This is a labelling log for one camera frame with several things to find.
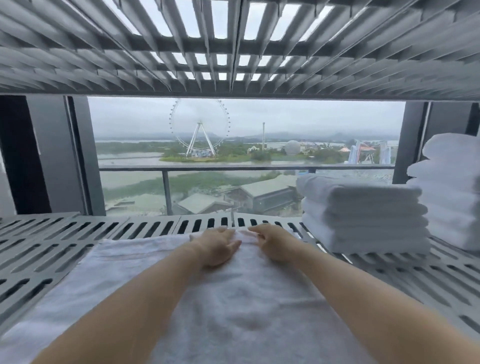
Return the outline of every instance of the railing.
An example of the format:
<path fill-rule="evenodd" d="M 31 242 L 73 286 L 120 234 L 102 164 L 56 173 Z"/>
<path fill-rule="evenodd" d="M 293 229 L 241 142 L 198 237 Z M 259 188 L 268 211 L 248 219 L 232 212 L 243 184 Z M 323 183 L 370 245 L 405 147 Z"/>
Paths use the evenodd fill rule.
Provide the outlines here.
<path fill-rule="evenodd" d="M 174 164 L 170 166 L 99 166 L 100 171 L 160 171 L 162 172 L 163 187 L 165 190 L 165 204 L 167 215 L 173 215 L 169 171 L 221 171 L 221 170 L 307 170 L 316 173 L 317 170 L 392 170 L 391 164 L 215 164 L 194 163 Z"/>

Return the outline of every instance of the towel stack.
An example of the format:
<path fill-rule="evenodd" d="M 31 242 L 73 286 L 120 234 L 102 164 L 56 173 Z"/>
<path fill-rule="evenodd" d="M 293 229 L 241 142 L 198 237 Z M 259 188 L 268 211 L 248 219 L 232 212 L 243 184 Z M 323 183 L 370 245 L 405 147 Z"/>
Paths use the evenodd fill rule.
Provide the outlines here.
<path fill-rule="evenodd" d="M 480 250 L 480 138 L 445 133 L 424 146 L 407 185 L 422 189 L 430 233 L 464 250 Z"/>
<path fill-rule="evenodd" d="M 421 189 L 342 181 L 314 174 L 297 179 L 303 224 L 333 253 L 421 253 L 430 243 Z"/>

